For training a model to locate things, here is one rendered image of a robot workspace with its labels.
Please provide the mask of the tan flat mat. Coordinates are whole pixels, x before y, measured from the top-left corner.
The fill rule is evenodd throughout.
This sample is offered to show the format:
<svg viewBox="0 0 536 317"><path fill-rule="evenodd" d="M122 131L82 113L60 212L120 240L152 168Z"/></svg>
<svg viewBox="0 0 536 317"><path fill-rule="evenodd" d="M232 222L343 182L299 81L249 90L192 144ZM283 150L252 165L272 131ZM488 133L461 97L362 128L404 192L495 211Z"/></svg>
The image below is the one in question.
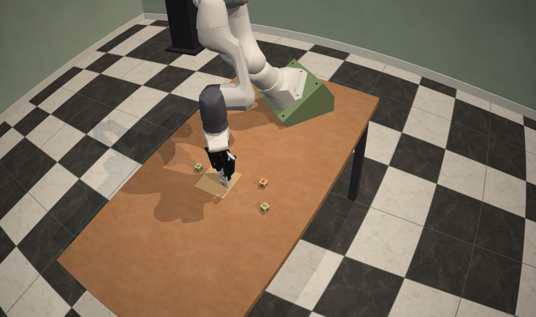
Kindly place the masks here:
<svg viewBox="0 0 536 317"><path fill-rule="evenodd" d="M194 185L195 188L202 190L206 193L210 193L213 196L219 197L224 200L226 195L234 187L234 185L239 181L243 174L235 172L232 176L232 185L229 188L223 186L219 182L218 172L216 169L212 168L212 165L204 173L204 175L199 179L199 181Z"/></svg>

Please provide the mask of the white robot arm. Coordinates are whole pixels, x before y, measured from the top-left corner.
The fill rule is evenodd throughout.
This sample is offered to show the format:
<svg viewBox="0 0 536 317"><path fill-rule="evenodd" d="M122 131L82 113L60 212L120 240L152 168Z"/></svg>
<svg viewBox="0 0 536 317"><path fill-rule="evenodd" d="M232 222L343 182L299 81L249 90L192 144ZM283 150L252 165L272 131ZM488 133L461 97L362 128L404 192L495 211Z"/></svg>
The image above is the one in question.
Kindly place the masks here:
<svg viewBox="0 0 536 317"><path fill-rule="evenodd" d="M209 152L214 153L228 150L226 111L247 111L253 106L255 92L251 83L275 109L285 109L302 98L308 73L269 65L252 33L249 0L192 1L198 8L196 28L200 44L219 53L235 69L238 80L207 85L199 95L203 135Z"/></svg>

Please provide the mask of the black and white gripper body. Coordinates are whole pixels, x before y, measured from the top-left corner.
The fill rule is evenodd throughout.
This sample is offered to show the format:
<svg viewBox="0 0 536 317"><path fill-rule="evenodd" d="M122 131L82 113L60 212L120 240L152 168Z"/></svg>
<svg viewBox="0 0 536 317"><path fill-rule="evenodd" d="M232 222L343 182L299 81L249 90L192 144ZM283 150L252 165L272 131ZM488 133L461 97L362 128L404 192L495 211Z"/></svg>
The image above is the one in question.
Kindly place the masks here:
<svg viewBox="0 0 536 317"><path fill-rule="evenodd" d="M218 157L218 153L221 153L221 155L222 155L222 159L225 159L225 158L228 156L227 151L230 153L229 149L228 149L228 150L224 150L224 151L220 151L220 152L216 152L216 154L217 154L217 158L219 158L219 157Z"/></svg>

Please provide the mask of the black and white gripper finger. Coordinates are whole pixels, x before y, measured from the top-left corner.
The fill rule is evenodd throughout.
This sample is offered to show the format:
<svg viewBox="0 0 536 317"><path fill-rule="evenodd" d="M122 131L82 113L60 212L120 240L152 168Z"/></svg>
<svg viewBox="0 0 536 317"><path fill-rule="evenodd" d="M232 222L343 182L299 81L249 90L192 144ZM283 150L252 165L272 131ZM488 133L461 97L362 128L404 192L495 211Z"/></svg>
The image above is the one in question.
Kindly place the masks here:
<svg viewBox="0 0 536 317"><path fill-rule="evenodd" d="M221 164L219 158L217 158L216 152L214 152L214 153L209 152L208 145L205 147L205 151L208 154L208 157L209 157L209 160L211 162L212 168L216 169L217 172L218 172L219 182L221 184L221 179L223 178L223 175L224 175L224 171L222 169L222 164Z"/></svg>
<svg viewBox="0 0 536 317"><path fill-rule="evenodd" d="M228 156L225 159L222 159L221 153L218 154L218 157L220 159L220 162L222 163L222 169L224 171L224 177L225 177L225 183L226 187L229 188L230 185L232 185L232 179L231 175L235 173L235 159L236 156L230 155L230 153L227 151Z"/></svg>

